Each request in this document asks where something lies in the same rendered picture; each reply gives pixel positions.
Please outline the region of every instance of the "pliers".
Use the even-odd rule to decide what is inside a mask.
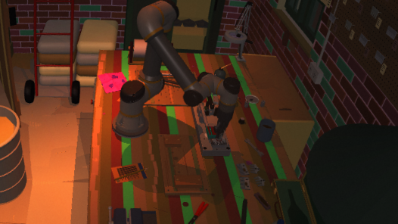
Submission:
[[[199,208],[196,210],[194,217],[188,222],[188,224],[194,224],[196,219],[204,212],[204,210],[206,210],[208,206],[209,204],[205,204],[204,201],[202,201],[201,205],[199,205]]]

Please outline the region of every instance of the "floor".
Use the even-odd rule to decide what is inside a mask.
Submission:
[[[27,104],[32,59],[14,54],[12,61],[27,184],[18,198],[0,204],[0,223],[87,223],[93,88],[81,88],[78,105],[49,97]]]

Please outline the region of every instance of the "robotic arm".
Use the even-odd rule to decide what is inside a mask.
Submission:
[[[144,103],[159,94],[164,87],[160,72],[161,63],[167,66],[176,82],[184,90],[184,102],[197,106],[213,94],[220,96],[215,128],[217,138],[232,119],[241,84],[237,79],[220,79],[203,72],[196,79],[164,33],[171,31],[179,9],[170,0],[148,5],[140,10],[137,18],[138,30],[148,43],[144,68],[139,80],[128,81],[120,91],[120,112],[113,121],[113,130],[123,137],[135,138],[148,131],[148,121],[142,114]]]

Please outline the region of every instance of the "brick wall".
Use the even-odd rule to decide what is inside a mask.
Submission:
[[[276,8],[277,2],[274,0],[253,0],[253,2],[248,31],[248,39],[252,40],[253,44],[246,44],[244,53],[275,55],[315,121],[299,164],[295,167],[299,179],[306,171],[308,154],[314,142],[325,132],[350,123],[398,126],[397,109],[333,34],[329,37],[320,63],[320,68],[325,74],[322,83],[315,85],[306,74],[309,63],[317,61],[322,50],[328,32],[326,26],[328,15],[332,8],[326,8],[322,15],[322,22],[309,58],[291,36],[288,45],[282,45],[282,36],[287,29],[272,10]],[[242,10],[244,4],[244,1],[225,3],[222,19],[224,30],[220,30],[216,53],[238,52],[238,45],[230,45],[223,34],[225,30],[234,29],[233,18]]]
[[[38,3],[38,31],[43,30],[47,20],[65,20],[70,16],[70,5],[58,3]],[[124,40],[126,4],[127,0],[75,0],[74,17],[79,19],[80,29],[87,19],[115,20],[119,24],[117,49],[121,49]],[[14,53],[33,53],[33,0],[8,0],[8,6],[17,10],[17,25],[11,26]]]

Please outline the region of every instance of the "barrel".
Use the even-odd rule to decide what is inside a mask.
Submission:
[[[8,107],[0,106],[0,128],[5,128],[5,119],[14,125],[7,139],[0,140],[0,204],[18,197],[25,189],[26,172],[20,143],[20,119]]]
[[[272,135],[275,131],[275,122],[270,119],[262,119],[260,121],[259,129],[257,130],[257,139],[260,142],[271,141]]]

